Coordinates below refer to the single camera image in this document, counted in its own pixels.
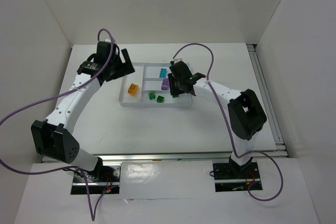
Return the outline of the purple rounded lego brick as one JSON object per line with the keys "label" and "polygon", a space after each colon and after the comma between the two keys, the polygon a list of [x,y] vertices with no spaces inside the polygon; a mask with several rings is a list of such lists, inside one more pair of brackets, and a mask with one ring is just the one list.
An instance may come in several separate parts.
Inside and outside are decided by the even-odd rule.
{"label": "purple rounded lego brick", "polygon": [[161,90],[169,90],[170,88],[170,83],[169,83],[169,79],[168,78],[164,78],[162,80],[162,84],[161,84]]}

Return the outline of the teal lego brick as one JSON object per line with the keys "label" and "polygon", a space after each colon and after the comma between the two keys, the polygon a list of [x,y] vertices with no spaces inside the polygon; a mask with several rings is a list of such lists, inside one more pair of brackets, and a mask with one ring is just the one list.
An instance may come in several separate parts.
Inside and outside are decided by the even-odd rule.
{"label": "teal lego brick", "polygon": [[167,69],[165,69],[165,68],[161,68],[161,70],[160,70],[160,74],[159,74],[159,78],[166,78],[166,76],[167,76]]}

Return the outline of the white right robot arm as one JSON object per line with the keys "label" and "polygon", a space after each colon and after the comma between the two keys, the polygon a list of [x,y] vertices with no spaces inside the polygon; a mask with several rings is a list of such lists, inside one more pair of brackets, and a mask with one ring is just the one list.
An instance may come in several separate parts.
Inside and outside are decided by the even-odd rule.
{"label": "white right robot arm", "polygon": [[228,88],[199,72],[192,74],[183,61],[171,61],[169,69],[171,95],[186,93],[218,104],[233,148],[229,157],[230,170],[236,176],[245,173],[253,160],[258,133],[267,122],[255,92]]}

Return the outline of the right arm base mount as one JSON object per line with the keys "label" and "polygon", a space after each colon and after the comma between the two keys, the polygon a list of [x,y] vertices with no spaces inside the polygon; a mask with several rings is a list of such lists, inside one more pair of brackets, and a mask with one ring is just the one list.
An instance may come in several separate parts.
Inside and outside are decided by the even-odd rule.
{"label": "right arm base mount", "polygon": [[262,183],[259,173],[259,167],[256,162],[252,162],[246,170],[235,175],[230,168],[229,163],[213,163],[213,170],[209,172],[213,177],[215,191],[219,192],[234,192],[262,190]]}

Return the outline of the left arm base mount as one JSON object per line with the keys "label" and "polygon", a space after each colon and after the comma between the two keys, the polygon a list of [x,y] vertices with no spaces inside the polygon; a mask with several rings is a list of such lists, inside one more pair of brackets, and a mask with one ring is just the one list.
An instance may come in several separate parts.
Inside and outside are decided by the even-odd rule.
{"label": "left arm base mount", "polygon": [[86,189],[91,194],[118,194],[120,190],[120,165],[105,165],[97,156],[77,157],[73,168],[65,168],[65,172],[73,174],[72,195],[83,195]]}

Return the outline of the yellow lego brick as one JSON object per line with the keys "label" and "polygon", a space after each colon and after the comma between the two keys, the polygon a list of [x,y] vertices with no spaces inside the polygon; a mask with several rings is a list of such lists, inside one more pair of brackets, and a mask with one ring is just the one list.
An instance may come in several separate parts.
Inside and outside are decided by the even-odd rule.
{"label": "yellow lego brick", "polygon": [[129,88],[128,88],[128,94],[129,95],[136,95],[138,92],[139,86],[137,84],[130,84]]}

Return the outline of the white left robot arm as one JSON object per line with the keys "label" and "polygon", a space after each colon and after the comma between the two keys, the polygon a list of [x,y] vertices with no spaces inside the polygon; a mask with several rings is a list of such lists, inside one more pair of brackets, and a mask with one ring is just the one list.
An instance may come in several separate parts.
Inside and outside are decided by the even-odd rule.
{"label": "white left robot arm", "polygon": [[96,53],[79,66],[72,86],[61,102],[43,121],[36,120],[32,124],[37,153],[77,166],[93,177],[111,172],[101,158],[84,151],[72,133],[87,103],[105,82],[134,72],[126,49],[119,49],[110,42],[98,42]]}

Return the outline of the small green lego brick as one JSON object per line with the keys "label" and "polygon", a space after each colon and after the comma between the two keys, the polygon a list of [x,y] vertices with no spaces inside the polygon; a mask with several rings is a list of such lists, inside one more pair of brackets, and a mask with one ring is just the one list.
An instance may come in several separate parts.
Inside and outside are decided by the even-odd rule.
{"label": "small green lego brick", "polygon": [[155,93],[154,92],[150,92],[148,95],[149,95],[150,100],[155,99]]}

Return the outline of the green lego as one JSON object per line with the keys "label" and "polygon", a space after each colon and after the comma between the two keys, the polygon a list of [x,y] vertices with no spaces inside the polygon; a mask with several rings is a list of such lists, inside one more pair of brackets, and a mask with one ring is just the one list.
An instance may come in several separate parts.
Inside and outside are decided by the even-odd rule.
{"label": "green lego", "polygon": [[165,100],[165,97],[158,95],[157,99],[156,99],[156,102],[157,103],[164,103],[164,100]]}

